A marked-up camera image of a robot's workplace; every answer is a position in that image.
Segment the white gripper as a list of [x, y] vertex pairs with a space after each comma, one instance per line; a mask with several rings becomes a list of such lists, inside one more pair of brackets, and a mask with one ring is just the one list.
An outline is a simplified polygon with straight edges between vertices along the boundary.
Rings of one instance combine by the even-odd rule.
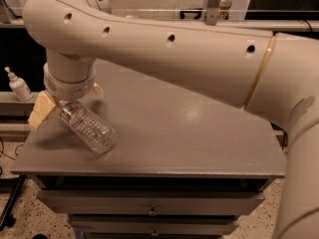
[[47, 91], [39, 93], [28, 118], [32, 130], [37, 130], [57, 110], [57, 100], [74, 101], [88, 93], [102, 96], [103, 89], [95, 83], [93, 65], [57, 66], [44, 65], [44, 85]]

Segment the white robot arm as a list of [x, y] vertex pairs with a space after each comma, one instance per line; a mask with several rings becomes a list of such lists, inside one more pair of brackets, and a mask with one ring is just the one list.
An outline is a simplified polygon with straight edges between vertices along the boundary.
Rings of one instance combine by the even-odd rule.
[[28, 0], [46, 90], [86, 95], [104, 59], [269, 120], [289, 136], [273, 239], [319, 239], [319, 41], [205, 23], [114, 16], [108, 0]]

